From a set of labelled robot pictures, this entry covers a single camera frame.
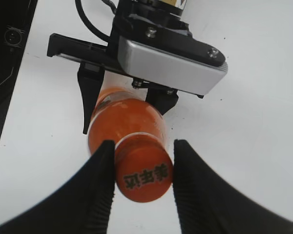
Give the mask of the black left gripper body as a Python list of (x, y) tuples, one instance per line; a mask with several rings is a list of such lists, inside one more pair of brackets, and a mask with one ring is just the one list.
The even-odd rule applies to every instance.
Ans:
[(89, 71), (90, 65), (94, 65), (119, 75), (131, 77), (133, 78), (133, 88), (148, 89), (148, 98), (176, 94), (177, 88), (160, 84), (157, 80), (148, 81), (141, 77), (130, 75), (121, 68), (117, 59), (121, 48), (119, 45), (120, 36), (115, 29), (116, 27), (113, 25), (111, 30), (112, 40), (107, 46), (53, 33), (49, 38), (47, 56), (58, 56), (78, 62), (84, 70)]

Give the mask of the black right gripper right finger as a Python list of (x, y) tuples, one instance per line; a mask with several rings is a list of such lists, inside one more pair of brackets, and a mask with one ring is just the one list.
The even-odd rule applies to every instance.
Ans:
[(183, 139), (174, 141), (173, 192), (183, 234), (293, 234), (293, 222), (229, 185)]

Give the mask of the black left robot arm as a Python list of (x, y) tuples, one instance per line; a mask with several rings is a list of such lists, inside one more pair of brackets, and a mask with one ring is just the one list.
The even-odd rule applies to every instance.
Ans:
[(75, 2), (77, 12), (84, 25), (98, 38), (108, 44), (106, 46), (53, 33), (50, 35), (47, 56), (59, 56), (80, 64), (77, 72), (84, 107), (83, 133), (87, 134), (90, 117), (98, 100), (105, 71), (110, 71), (133, 79), (134, 88), (146, 88), (146, 101), (154, 106), (162, 115), (172, 109), (179, 97), (177, 89), (162, 85), (157, 81), (149, 81), (142, 75), (131, 75), (122, 67), (125, 59), (121, 52), (125, 47), (121, 39), (133, 39), (143, 45), (155, 37), (152, 30), (164, 28), (172, 30), (172, 42), (179, 42), (177, 34), (192, 37), (188, 24), (181, 21), (183, 8), (169, 0), (121, 0), (118, 5), (106, 0), (114, 19), (110, 35), (106, 35), (95, 27), (86, 16), (82, 2)]

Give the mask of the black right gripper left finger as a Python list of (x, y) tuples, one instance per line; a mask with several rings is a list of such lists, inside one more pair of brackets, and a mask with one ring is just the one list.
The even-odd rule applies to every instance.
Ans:
[(0, 225), (0, 234), (105, 234), (115, 190), (115, 143), (104, 141), (63, 186)]

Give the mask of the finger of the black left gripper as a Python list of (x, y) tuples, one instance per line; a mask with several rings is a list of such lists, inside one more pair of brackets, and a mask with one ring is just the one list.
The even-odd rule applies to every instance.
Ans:
[(171, 110), (178, 101), (177, 90), (148, 89), (146, 102), (151, 104), (161, 115)]
[(105, 69), (103, 67), (85, 62), (80, 63), (80, 67), (77, 72), (77, 79), (84, 110), (83, 134), (87, 134), (91, 122), (92, 112), (95, 109), (103, 84), (104, 75)]

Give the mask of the black robot base panel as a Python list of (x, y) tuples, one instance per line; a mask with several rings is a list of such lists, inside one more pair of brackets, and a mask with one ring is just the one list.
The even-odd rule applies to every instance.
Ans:
[(0, 0), (0, 138), (37, 3)]

